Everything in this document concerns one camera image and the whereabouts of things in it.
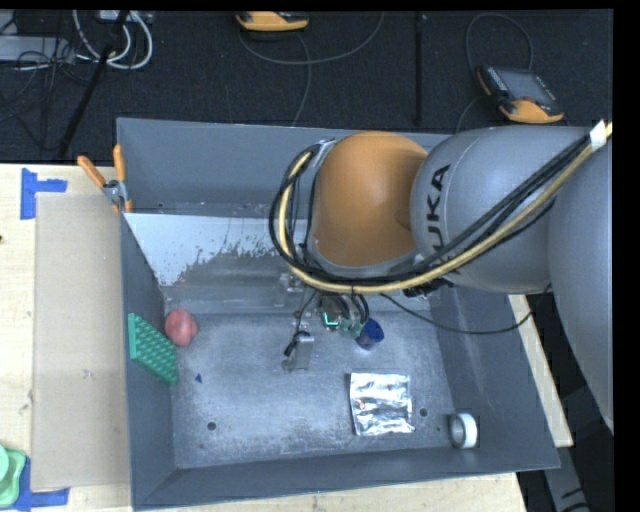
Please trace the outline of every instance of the pink ball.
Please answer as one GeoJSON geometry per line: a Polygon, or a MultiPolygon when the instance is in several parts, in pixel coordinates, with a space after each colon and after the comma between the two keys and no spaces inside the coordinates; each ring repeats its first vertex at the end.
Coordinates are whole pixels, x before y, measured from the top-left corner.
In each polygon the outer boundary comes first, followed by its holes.
{"type": "Polygon", "coordinates": [[[186,347],[198,334],[198,324],[187,310],[176,308],[167,315],[164,330],[174,344],[186,347]]]}

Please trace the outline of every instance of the tape roll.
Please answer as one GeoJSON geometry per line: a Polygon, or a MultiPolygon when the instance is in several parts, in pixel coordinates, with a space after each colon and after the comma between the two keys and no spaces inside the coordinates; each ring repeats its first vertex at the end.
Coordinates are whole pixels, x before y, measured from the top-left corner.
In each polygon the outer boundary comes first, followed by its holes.
{"type": "Polygon", "coordinates": [[[478,442],[478,425],[473,416],[466,412],[449,418],[449,433],[456,448],[473,448],[478,442]]]}

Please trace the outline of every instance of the cardboard sheet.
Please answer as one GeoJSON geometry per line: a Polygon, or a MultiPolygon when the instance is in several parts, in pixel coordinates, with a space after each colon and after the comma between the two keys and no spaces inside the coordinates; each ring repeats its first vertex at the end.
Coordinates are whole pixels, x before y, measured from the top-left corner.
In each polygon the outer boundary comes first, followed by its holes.
{"type": "Polygon", "coordinates": [[[118,215],[39,194],[36,222],[32,488],[128,483],[118,215]]]}

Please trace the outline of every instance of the wooden table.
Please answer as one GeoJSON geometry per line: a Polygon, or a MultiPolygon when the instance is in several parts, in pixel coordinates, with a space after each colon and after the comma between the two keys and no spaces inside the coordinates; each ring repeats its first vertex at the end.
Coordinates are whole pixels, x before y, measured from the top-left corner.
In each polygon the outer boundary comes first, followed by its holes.
{"type": "MultiPolygon", "coordinates": [[[[33,330],[36,221],[20,220],[20,173],[25,167],[0,164],[0,444],[31,453],[33,330]]],[[[38,179],[67,180],[68,197],[102,194],[75,166],[27,165],[38,179]]],[[[113,168],[100,168],[107,180],[113,168]]],[[[517,318],[528,312],[524,296],[511,296],[517,318]]],[[[573,441],[558,398],[535,324],[527,321],[520,332],[540,390],[551,432],[558,447],[573,441]]],[[[127,510],[128,484],[72,487],[69,503],[55,510],[127,510]]],[[[277,499],[225,503],[193,510],[227,512],[265,511],[525,511],[516,475],[501,474],[447,479],[363,490],[290,496],[277,499]]]]}

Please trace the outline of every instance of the blue object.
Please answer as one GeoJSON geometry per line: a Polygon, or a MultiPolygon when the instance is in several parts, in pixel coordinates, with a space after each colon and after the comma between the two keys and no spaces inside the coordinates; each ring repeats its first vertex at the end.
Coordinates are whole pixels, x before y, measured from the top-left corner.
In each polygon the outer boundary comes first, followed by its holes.
{"type": "Polygon", "coordinates": [[[371,350],[384,339],[384,331],[378,322],[369,318],[364,324],[360,336],[356,338],[356,343],[365,350],[371,350]]]}
{"type": "Polygon", "coordinates": [[[69,489],[59,491],[31,492],[31,459],[27,457],[20,474],[20,494],[13,505],[5,510],[29,512],[34,507],[56,507],[69,501],[69,489]]]}
{"type": "Polygon", "coordinates": [[[38,175],[26,167],[22,168],[22,191],[20,197],[20,219],[33,219],[36,216],[36,192],[65,192],[65,180],[38,181],[38,175]]]}

